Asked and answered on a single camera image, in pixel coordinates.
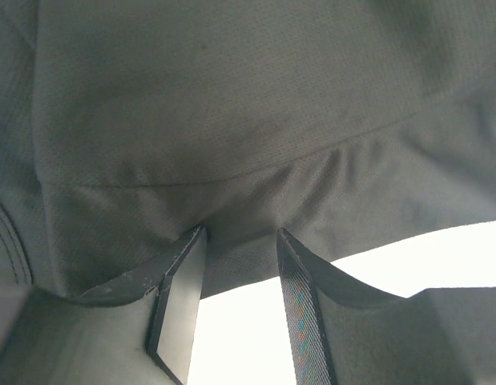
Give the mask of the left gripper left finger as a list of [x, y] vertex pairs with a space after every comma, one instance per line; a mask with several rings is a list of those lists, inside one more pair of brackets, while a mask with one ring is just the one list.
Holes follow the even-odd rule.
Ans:
[[196, 227], [75, 298], [0, 287], [0, 383], [186, 383], [206, 253]]

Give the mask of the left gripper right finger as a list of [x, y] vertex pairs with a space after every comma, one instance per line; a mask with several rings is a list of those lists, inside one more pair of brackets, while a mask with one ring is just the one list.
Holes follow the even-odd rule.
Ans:
[[470, 384], [431, 297], [376, 289], [330, 265], [287, 229], [276, 239], [299, 384]]

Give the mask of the black t shirt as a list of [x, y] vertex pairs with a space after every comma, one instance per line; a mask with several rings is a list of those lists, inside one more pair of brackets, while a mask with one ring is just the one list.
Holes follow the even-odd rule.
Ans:
[[204, 225], [208, 297], [496, 221], [496, 1], [0, 1], [0, 284]]

